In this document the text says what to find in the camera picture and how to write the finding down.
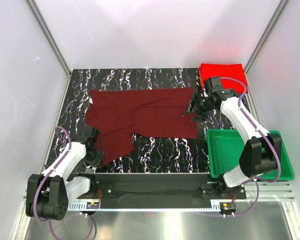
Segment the dark red t-shirt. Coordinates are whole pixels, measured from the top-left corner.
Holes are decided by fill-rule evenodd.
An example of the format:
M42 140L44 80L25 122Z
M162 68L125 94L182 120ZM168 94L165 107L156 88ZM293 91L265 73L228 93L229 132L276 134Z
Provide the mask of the dark red t-shirt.
M102 166L134 151L133 134L148 138L196 139L197 124L192 120L195 115L184 115L193 93L191 87L92 89L85 122L101 134L95 148L104 153Z

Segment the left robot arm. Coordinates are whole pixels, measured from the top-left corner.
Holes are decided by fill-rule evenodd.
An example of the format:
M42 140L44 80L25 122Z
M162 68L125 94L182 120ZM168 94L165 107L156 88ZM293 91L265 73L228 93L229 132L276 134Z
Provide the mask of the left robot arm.
M100 131L88 127L82 134L70 136L63 152L42 173L32 174L27 181L25 214L39 222L62 220L69 204L81 196L93 198L100 192L96 178L90 173L71 176L79 162L98 166L104 152L95 148Z

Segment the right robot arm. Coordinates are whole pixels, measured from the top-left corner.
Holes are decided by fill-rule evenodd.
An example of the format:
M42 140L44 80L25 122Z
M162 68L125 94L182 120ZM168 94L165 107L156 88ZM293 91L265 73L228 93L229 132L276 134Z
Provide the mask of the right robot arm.
M213 110L225 115L238 131L244 148L236 167L221 174L214 192L222 198L229 198L238 187L249 182L275 183L282 173L281 153L283 140L277 133L264 128L242 102L244 93L226 89L223 77L214 76L204 80L204 93L195 92L183 113L194 113L194 122L203 122Z

